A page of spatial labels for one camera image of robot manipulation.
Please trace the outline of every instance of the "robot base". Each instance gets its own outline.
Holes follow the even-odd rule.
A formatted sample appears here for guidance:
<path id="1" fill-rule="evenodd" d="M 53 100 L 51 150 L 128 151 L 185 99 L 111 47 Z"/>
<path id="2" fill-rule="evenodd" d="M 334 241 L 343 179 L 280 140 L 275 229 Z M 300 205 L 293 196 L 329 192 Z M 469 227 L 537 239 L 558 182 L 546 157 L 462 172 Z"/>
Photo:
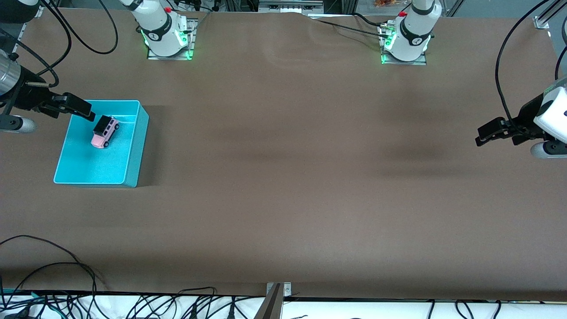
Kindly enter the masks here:
<path id="1" fill-rule="evenodd" d="M 386 50 L 386 42 L 390 41 L 392 36 L 392 26 L 394 24 L 393 20 L 389 20 L 387 24 L 382 24 L 378 27 L 378 34 L 385 34 L 389 37 L 380 38 L 380 52 L 382 54 L 382 64 L 401 64 L 401 65 L 427 65 L 427 60 L 425 58 L 425 53 L 422 53 L 419 58 L 413 61 L 402 61 L 396 59 L 392 53 Z"/>
<path id="2" fill-rule="evenodd" d="M 150 48 L 147 50 L 148 60 L 174 60 L 174 61 L 185 61 L 193 59 L 193 51 L 195 50 L 195 40 L 197 37 L 197 30 L 195 27 L 198 25 L 198 19 L 187 18 L 187 28 L 183 28 L 189 33 L 185 36 L 187 37 L 187 46 L 179 50 L 177 54 L 168 57 L 158 56 Z"/>

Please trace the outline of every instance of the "brown table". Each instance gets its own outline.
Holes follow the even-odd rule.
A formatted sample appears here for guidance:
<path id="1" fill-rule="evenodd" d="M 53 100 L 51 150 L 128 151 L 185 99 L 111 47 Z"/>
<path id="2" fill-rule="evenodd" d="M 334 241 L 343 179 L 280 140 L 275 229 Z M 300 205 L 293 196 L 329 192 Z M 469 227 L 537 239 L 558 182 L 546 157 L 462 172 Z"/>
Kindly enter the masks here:
<path id="1" fill-rule="evenodd" d="M 103 11 L 65 14 L 112 45 Z M 112 14 L 118 49 L 75 41 L 55 91 L 142 102 L 140 187 L 55 185 L 68 117 L 26 113 L 37 132 L 0 141 L 2 237 L 54 240 L 110 290 L 261 294 L 283 280 L 301 296 L 566 299 L 566 162 L 532 158 L 532 143 L 474 143 L 503 114 L 494 61 L 513 20 L 441 19 L 428 66 L 410 67 L 380 64 L 372 36 L 298 14 L 211 14 L 193 61 L 148 61 L 131 14 Z M 66 44 L 48 12 L 23 41 L 47 61 Z M 554 65 L 547 33 L 525 22 L 502 60 L 513 113 Z M 61 260 L 20 240 L 0 268 L 13 285 Z M 79 270 L 58 274 L 26 287 L 89 289 Z"/>

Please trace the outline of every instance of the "silver cylinder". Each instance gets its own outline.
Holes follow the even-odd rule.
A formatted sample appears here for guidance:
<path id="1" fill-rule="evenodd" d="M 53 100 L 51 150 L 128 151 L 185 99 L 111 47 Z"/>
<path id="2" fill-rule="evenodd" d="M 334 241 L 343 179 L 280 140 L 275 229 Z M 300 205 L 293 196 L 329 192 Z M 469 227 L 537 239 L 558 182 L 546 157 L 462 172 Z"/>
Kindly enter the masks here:
<path id="1" fill-rule="evenodd" d="M 8 58 L 3 50 L 0 50 L 0 96 L 10 91 L 20 78 L 22 67 Z"/>

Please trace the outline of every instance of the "toy car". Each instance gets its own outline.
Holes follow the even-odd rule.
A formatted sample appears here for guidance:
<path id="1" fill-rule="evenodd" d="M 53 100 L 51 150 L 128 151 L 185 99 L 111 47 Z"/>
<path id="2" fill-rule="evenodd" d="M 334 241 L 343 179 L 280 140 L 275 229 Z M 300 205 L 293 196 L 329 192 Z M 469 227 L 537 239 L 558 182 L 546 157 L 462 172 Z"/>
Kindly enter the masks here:
<path id="1" fill-rule="evenodd" d="M 120 125 L 117 119 L 112 116 L 103 115 L 92 130 L 95 134 L 91 140 L 92 146 L 96 148 L 107 148 L 108 145 L 110 145 L 110 138 L 119 127 Z"/>

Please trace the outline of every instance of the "blue plastic bin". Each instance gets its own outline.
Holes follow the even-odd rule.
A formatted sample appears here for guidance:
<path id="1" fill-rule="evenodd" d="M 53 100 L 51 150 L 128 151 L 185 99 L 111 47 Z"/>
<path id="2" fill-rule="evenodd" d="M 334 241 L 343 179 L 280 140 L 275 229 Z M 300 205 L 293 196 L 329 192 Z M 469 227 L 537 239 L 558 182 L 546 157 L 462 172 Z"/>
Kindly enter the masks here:
<path id="1" fill-rule="evenodd" d="M 88 100 L 96 113 L 94 122 L 71 116 L 59 163 L 56 184 L 77 187 L 136 187 L 149 116 L 136 100 Z M 93 128 L 102 115 L 114 116 L 120 128 L 110 145 L 91 145 Z"/>

